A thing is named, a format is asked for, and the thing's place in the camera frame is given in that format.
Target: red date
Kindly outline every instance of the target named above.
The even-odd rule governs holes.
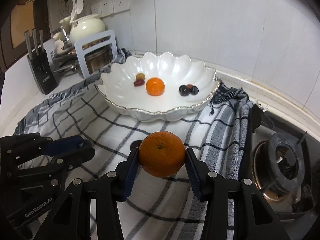
[[[135,81],[135,82],[133,83],[133,85],[134,85],[135,87],[142,86],[142,85],[144,85],[144,80],[143,80],[143,79],[139,79],[139,80]]]

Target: black knife block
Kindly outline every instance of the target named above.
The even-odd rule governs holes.
[[[32,57],[33,59],[30,59],[27,55],[33,77],[39,90],[47,95],[58,86],[50,69],[47,52],[39,48],[39,55],[33,51]]]

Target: wall socket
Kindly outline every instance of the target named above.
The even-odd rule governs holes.
[[[101,15],[101,6],[100,6],[100,2],[94,4],[91,6],[91,11],[92,14],[100,14]]]
[[[113,0],[113,9],[115,13],[130,10],[130,0]]]
[[[102,0],[101,5],[101,16],[106,17],[113,14],[113,3],[112,0]]]

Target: orange in bowl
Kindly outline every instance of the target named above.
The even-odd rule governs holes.
[[[139,146],[139,163],[155,177],[175,174],[184,164],[186,149],[181,139],[167,131],[148,135]]]
[[[146,84],[146,89],[149,95],[159,96],[164,92],[164,83],[160,78],[150,78]]]

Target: scalloped bowl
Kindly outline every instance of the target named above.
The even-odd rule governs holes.
[[[164,93],[151,96],[146,86],[134,87],[138,73],[144,73],[146,82],[152,77],[164,82]],[[187,114],[202,110],[211,100],[220,85],[215,79],[216,71],[206,68],[203,61],[192,62],[183,55],[176,58],[169,52],[160,56],[146,53],[142,58],[128,57],[124,64],[114,63],[111,73],[102,73],[102,85],[95,85],[109,106],[116,112],[131,115],[141,122],[156,119],[176,121]],[[179,93],[181,85],[198,87],[195,96],[183,97]]]

